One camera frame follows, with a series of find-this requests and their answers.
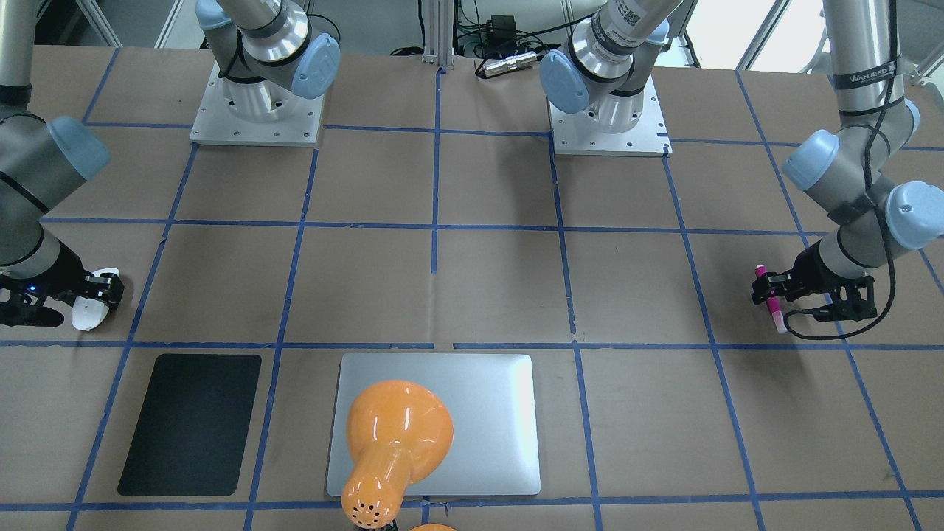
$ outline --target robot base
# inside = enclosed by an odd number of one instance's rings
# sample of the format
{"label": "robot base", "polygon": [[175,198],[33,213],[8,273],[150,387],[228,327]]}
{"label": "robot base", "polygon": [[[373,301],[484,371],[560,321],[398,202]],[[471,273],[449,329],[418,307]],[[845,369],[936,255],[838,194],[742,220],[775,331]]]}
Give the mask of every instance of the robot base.
{"label": "robot base", "polygon": [[293,96],[291,113],[272,122],[250,122],[228,108],[228,97],[213,65],[207,90],[190,131],[191,142],[212,146],[315,147],[321,129],[325,97]]}
{"label": "robot base", "polygon": [[636,125],[622,133],[598,130],[597,121],[586,111],[567,114],[552,104],[550,123],[554,132],[554,152],[559,155],[610,155],[617,157],[662,157],[672,152],[666,120],[655,93],[652,78],[646,82],[645,108]]}
{"label": "robot base", "polygon": [[433,392],[455,428],[443,463],[407,496],[533,495],[541,490],[531,359],[523,354],[349,352],[341,361],[327,491],[340,496],[354,463],[347,413],[354,399],[384,380]]}

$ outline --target qr code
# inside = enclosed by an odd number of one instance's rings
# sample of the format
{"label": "qr code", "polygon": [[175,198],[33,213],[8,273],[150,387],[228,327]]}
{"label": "qr code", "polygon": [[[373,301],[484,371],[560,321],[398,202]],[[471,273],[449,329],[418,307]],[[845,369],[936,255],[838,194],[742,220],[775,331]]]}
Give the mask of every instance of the qr code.
{"label": "qr code", "polygon": [[623,19],[629,23],[630,26],[635,26],[636,23],[639,22],[639,18],[639,15],[637,15],[635,11],[632,10],[623,14]]}

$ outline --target floor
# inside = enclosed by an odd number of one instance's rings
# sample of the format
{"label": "floor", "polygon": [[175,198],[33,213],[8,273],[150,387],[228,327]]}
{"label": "floor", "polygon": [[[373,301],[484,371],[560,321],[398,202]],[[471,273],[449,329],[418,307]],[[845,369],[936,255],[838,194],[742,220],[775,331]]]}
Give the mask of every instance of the floor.
{"label": "floor", "polygon": [[[112,153],[45,223],[127,289],[92,333],[0,330],[0,528],[347,530],[324,486],[341,356],[475,351],[533,359],[542,491],[411,499],[401,529],[944,529],[944,244],[846,342],[750,303],[756,264],[832,228],[778,169],[837,128],[825,77],[657,69],[674,152],[627,159],[555,157],[535,71],[353,54],[318,150],[195,146],[211,64],[37,49],[31,110]],[[944,116],[908,91],[921,130],[887,174],[942,185]],[[262,356],[231,496],[117,493],[165,352]]]}

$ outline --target pink marker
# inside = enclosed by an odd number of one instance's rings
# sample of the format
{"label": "pink marker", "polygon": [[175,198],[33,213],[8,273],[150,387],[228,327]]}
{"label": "pink marker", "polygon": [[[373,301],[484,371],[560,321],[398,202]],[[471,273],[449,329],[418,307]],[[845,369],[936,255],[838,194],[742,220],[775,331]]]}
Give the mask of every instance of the pink marker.
{"label": "pink marker", "polygon": [[[754,273],[757,274],[757,278],[761,278],[767,273],[767,268],[763,264],[758,265],[754,268]],[[773,324],[777,327],[777,332],[781,334],[786,333],[786,324],[784,324],[784,312],[780,309],[780,303],[777,302],[777,299],[771,297],[767,299],[767,309],[770,312],[770,316],[773,318]]]}

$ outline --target metal connector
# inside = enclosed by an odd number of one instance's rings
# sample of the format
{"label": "metal connector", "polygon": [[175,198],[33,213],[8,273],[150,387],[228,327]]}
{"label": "metal connector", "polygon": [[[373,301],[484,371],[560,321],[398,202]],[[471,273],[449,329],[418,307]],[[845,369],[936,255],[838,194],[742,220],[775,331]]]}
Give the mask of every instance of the metal connector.
{"label": "metal connector", "polygon": [[502,74],[507,74],[515,70],[521,70],[523,68],[528,68],[531,65],[537,62],[537,54],[534,52],[527,52],[519,54],[516,56],[510,56],[503,60],[498,60],[491,64],[485,65],[483,71],[485,78],[500,76]]}

